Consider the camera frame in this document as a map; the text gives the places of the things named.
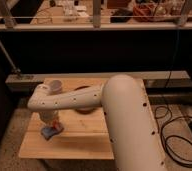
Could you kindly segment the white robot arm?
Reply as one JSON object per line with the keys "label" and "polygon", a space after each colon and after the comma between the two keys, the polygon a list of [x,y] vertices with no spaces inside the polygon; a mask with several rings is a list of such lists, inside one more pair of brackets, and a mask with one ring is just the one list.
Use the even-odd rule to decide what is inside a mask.
{"label": "white robot arm", "polygon": [[28,101],[35,112],[90,107],[103,109],[117,171],[167,171],[146,92],[135,78],[115,75],[103,84],[58,95],[40,84]]}

